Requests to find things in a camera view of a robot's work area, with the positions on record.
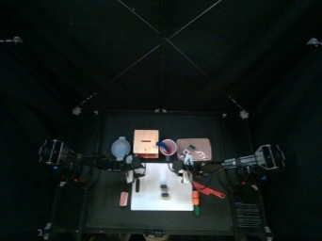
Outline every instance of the orange object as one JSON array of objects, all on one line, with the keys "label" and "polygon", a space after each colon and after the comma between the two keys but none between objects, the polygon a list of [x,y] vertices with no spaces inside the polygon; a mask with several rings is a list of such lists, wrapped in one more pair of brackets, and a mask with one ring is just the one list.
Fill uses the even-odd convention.
[{"label": "orange object", "polygon": [[193,191],[193,203],[194,206],[199,205],[199,191]]},{"label": "orange object", "polygon": [[194,182],[193,185],[195,186],[195,188],[205,193],[206,195],[213,194],[215,195],[218,198],[223,199],[226,197],[226,194],[223,192],[219,192],[203,185],[201,185],[199,183]]}]

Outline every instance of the black background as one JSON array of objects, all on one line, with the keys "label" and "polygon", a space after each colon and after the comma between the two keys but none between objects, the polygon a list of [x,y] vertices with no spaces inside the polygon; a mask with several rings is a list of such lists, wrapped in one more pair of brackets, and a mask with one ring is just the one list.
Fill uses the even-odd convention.
[{"label": "black background", "polygon": [[1,236],[24,236],[48,220],[52,181],[38,164],[39,146],[46,138],[68,142],[72,109],[94,93],[83,115],[239,111],[230,95],[250,113],[254,148],[277,143],[287,157],[265,192],[271,230],[281,240],[321,236],[322,50],[306,43],[322,38],[322,4],[214,5],[1,2],[0,40],[24,41],[0,42]]}]

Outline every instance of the red object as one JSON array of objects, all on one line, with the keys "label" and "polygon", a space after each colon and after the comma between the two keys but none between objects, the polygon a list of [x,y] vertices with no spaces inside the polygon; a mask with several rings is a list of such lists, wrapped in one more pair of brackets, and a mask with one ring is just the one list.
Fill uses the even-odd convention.
[{"label": "red object", "polygon": [[120,192],[120,198],[119,198],[119,206],[120,207],[127,206],[127,198],[128,198],[128,192]]},{"label": "red object", "polygon": [[226,194],[223,192],[219,192],[209,187],[205,187],[203,185],[201,185],[199,183],[194,182],[193,185],[195,186],[195,188],[198,189],[199,192],[205,193],[206,195],[213,194],[215,195],[218,198],[223,199],[226,197]]}]

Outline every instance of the black wall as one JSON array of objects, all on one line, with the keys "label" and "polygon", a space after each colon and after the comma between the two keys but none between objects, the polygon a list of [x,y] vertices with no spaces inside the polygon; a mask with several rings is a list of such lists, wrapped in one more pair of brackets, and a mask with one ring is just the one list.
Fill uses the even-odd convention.
[{"label": "black wall", "polygon": [[282,240],[319,240],[322,144],[322,49],[313,48],[251,115],[257,146],[279,144],[286,168],[270,173],[269,223]]}]

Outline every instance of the cardboard box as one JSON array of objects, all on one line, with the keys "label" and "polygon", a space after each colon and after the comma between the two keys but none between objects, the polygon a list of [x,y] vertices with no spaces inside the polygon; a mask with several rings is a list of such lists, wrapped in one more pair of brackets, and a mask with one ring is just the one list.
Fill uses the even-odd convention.
[{"label": "cardboard box", "polygon": [[158,130],[135,130],[134,154],[144,158],[159,158]]}]

